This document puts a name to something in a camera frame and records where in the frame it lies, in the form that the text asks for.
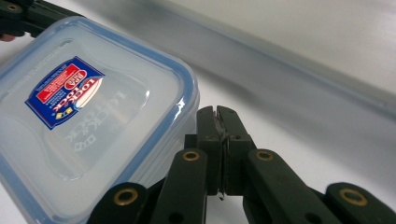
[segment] plastic food container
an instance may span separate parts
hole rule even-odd
[[[84,222],[111,186],[165,176],[198,102],[181,60],[59,21],[0,71],[1,181],[29,222]]]

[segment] white table surface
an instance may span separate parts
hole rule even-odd
[[[396,209],[396,119],[387,109],[156,7],[126,0],[51,2],[184,60],[198,77],[200,107],[236,110],[256,145],[280,154],[308,186],[323,192],[334,182],[354,183]],[[31,40],[0,43],[0,64]],[[247,223],[241,202],[209,197],[206,223]],[[0,223],[26,223],[3,187]]]
[[[394,1],[155,2],[396,111]]]

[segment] product label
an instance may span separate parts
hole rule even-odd
[[[72,118],[99,90],[105,75],[75,57],[50,72],[26,104],[49,127]]]

